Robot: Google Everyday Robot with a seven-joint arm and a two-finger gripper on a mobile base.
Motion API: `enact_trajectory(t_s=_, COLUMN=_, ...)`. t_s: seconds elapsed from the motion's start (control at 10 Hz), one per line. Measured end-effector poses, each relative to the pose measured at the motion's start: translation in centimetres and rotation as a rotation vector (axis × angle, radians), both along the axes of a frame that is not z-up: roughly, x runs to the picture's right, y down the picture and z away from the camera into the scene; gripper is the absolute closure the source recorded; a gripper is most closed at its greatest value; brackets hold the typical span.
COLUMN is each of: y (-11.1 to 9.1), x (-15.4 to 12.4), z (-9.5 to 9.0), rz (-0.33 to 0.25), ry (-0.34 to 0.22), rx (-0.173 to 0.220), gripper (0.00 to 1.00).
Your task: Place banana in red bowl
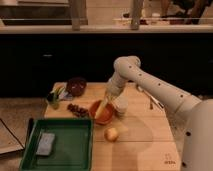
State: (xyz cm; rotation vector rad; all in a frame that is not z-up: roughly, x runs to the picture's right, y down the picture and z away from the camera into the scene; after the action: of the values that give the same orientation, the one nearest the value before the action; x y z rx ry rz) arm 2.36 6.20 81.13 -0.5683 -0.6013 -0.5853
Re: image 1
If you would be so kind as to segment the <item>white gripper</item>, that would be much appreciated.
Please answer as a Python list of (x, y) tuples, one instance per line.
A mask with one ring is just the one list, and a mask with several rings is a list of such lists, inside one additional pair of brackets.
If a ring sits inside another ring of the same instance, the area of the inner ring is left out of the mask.
[(126, 83), (126, 79), (113, 75), (106, 87), (107, 99), (115, 108), (118, 117), (123, 117), (128, 107), (128, 101), (123, 95)]

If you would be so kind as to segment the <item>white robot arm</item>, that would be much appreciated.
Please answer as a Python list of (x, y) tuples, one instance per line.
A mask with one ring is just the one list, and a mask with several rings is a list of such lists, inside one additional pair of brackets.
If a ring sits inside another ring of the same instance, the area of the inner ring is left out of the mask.
[(213, 171), (213, 99), (191, 93), (144, 72), (137, 56), (118, 57), (106, 94), (117, 98), (133, 81), (173, 114), (187, 120), (180, 171)]

